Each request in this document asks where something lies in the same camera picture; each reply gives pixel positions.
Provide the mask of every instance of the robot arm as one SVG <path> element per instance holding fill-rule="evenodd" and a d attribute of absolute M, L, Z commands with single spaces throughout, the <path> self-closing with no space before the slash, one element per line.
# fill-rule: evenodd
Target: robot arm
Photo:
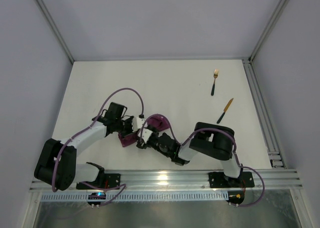
<path fill-rule="evenodd" d="M 166 133 L 159 134 L 160 131 L 169 127 L 164 117 L 148 120 L 147 127 L 142 129 L 145 119 L 134 116 L 126 116 L 127 118 L 124 119 L 126 110 L 125 106 L 112 102 L 92 127 L 67 144 L 60 157 L 55 176 L 57 189 L 64 191 L 72 182 L 87 182 L 94 187 L 102 187 L 106 182 L 105 169 L 91 162 L 77 164 L 76 159 L 93 143 L 114 132 L 118 133 L 123 147 L 137 142 L 138 148 L 151 147 L 180 166 L 188 164 L 192 157 L 200 152 L 220 160 L 224 174 L 228 178 L 238 179 L 241 176 L 241 169 L 232 153 L 232 141 L 229 137 L 217 132 L 217 130 L 223 131 L 233 138 L 235 132 L 232 129 L 198 122 L 194 130 L 205 129 L 205 131 L 196 133 L 186 144 L 180 144 Z M 51 138 L 45 142 L 34 171 L 35 178 L 49 185 L 52 184 L 58 153 L 68 140 L 69 138 L 61 141 Z"/>

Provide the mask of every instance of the black bracket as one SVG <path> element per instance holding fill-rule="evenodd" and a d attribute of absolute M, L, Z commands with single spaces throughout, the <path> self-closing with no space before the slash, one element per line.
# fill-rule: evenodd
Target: black bracket
<path fill-rule="evenodd" d="M 210 172 L 209 174 L 210 188 L 241 188 L 243 184 L 246 188 L 255 187 L 254 178 L 250 171 L 243 171 L 238 179 L 230 179 L 221 172 Z"/>
<path fill-rule="evenodd" d="M 104 174 L 103 175 L 103 183 L 100 185 L 97 185 L 97 188 L 101 189 L 109 189 L 109 188 L 114 188 L 120 186 L 121 182 L 121 174 L 118 173 L 112 173 L 112 174 Z M 77 183 L 76 184 L 76 189 L 77 190 L 90 190 L 88 186 L 82 183 Z"/>

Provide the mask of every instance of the metal frame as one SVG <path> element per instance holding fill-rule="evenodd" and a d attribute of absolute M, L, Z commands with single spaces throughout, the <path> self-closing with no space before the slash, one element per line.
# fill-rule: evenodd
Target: metal frame
<path fill-rule="evenodd" d="M 71 64 L 75 62 L 75 59 L 73 58 L 64 38 L 62 37 L 59 29 L 57 28 L 57 25 L 52 18 L 50 12 L 48 11 L 48 8 L 46 7 L 45 3 L 43 0 L 34 0 L 37 6 L 39 7 L 40 11 L 43 14 L 44 19 L 47 21 L 49 27 L 51 28 L 53 35 L 55 36 L 56 40 L 60 44 L 61 48 L 63 49 L 64 53 L 66 56 L 69 58 L 69 61 Z"/>
<path fill-rule="evenodd" d="M 55 24 L 50 12 L 48 11 L 43 0 L 35 0 L 40 11 L 42 12 L 44 18 L 48 22 L 52 32 L 54 33 L 57 41 L 61 45 L 63 51 L 68 56 L 70 62 L 73 64 L 75 62 L 68 46 L 63 39 L 57 25 Z M 295 169 L 286 169 L 286 163 L 284 159 L 284 153 L 282 152 L 281 144 L 279 142 L 277 133 L 274 129 L 272 119 L 268 112 L 268 107 L 264 101 L 259 82 L 257 80 L 255 69 L 253 65 L 253 60 L 256 58 L 261 47 L 265 43 L 266 39 L 275 27 L 279 17 L 281 16 L 284 8 L 286 7 L 289 0 L 279 0 L 277 6 L 275 7 L 270 19 L 267 22 L 257 44 L 255 45 L 250 57 L 242 58 L 243 67 L 248 80 L 252 98 L 254 101 L 255 109 L 260 122 L 261 130 L 264 136 L 265 144 L 268 150 L 270 161 L 272 161 L 272 169 L 268 170 L 258 170 L 264 179 L 266 189 L 268 190 L 278 190 L 278 189 L 289 189 L 294 201 L 298 217 L 300 219 L 303 228 L 315 227 L 312 223 L 311 215 L 308 212 L 308 206 L 306 204 L 306 199 L 304 198 L 304 190 Z M 217 57 L 175 57 L 168 58 L 169 60 L 192 60 L 192 59 L 217 59 Z M 223 59 L 231 60 L 231 57 L 226 57 Z M 153 58 L 146 57 L 144 60 L 154 60 Z M 143 194 L 147 193 L 166 193 L 166 192 L 184 192 L 186 194 L 208 194 L 214 192 L 225 192 L 226 190 L 236 190 L 236 189 L 211 189 L 209 187 L 208 173 L 212 170 L 162 170 L 162 171 L 142 171 L 142 170 L 118 170 L 117 173 L 121 174 L 121 181 L 127 184 L 127 189 L 124 194 L 142 194 L 139 199 L 145 199 Z M 253 179 L 257 185 L 255 188 L 250 188 L 250 190 L 261 190 L 261 181 L 256 174 L 253 174 Z M 47 192 L 51 190 L 51 187 L 47 184 L 34 180 L 30 187 L 30 200 L 29 206 L 24 217 L 23 228 L 33 227 L 39 203 L 45 197 L 43 195 L 48 194 Z M 77 194 L 86 194 L 87 190 L 77 190 Z M 61 195 L 72 195 L 75 194 L 75 184 L 72 184 L 69 190 L 60 191 L 53 196 L 55 196 L 55 201 L 66 201 L 66 196 Z"/>
<path fill-rule="evenodd" d="M 126 184 L 126 191 L 128 192 L 239 190 L 239 188 L 210 188 L 208 173 L 212 170 L 106 170 L 105 172 L 107 174 L 121 174 L 121 183 Z M 302 189 L 301 180 L 295 169 L 261 169 L 258 172 L 264 180 L 265 188 L 268 190 Z M 255 187 L 248 188 L 248 190 L 261 190 L 262 183 L 259 177 L 254 173 L 252 176 Z M 75 191 L 75 189 L 76 183 L 73 183 L 68 190 Z M 50 185 L 36 179 L 30 187 L 31 193 L 49 191 L 51 191 Z"/>
<path fill-rule="evenodd" d="M 268 36 L 272 32 L 273 28 L 275 27 L 277 21 L 279 20 L 282 12 L 284 11 L 284 9 L 287 6 L 289 1 L 290 0 L 279 0 L 270 19 L 268 20 L 268 22 L 266 24 L 261 36 L 259 37 L 258 42 L 256 43 L 256 45 L 250 55 L 250 58 L 249 58 L 250 61 L 253 61 L 256 58 L 258 52 L 260 51 L 261 47 L 263 46 L 263 44 L 267 40 Z"/>

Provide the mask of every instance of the gold fork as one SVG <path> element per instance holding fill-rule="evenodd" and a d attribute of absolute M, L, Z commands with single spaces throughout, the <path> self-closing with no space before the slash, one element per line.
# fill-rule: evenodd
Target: gold fork
<path fill-rule="evenodd" d="M 213 86 L 212 86 L 212 90 L 211 90 L 211 96 L 213 96 L 215 94 L 215 86 L 216 86 L 216 79 L 218 78 L 218 73 L 219 73 L 219 70 L 215 69 L 214 73 L 213 73 L 214 81 L 213 81 Z"/>

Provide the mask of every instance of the purple object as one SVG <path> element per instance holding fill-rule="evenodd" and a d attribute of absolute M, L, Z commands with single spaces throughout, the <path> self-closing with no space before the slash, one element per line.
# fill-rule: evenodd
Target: purple object
<path fill-rule="evenodd" d="M 148 120 L 148 125 L 155 127 L 159 132 L 169 129 L 169 124 L 164 116 L 156 115 Z"/>
<path fill-rule="evenodd" d="M 133 143 L 137 142 L 137 140 L 138 140 L 138 136 L 137 136 L 136 132 L 128 134 L 125 137 L 121 137 L 121 135 L 118 133 L 118 138 L 121 142 L 122 147 L 130 146 Z"/>
<path fill-rule="evenodd" d="M 166 118 L 161 115 L 151 117 L 150 119 L 148 119 L 147 123 L 148 125 L 155 127 L 159 132 L 162 132 L 170 127 L 168 122 L 166 121 Z M 121 142 L 122 147 L 130 146 L 133 143 L 137 142 L 137 140 L 139 139 L 136 132 L 126 135 L 125 137 L 121 137 L 121 135 L 118 133 L 118 138 Z"/>

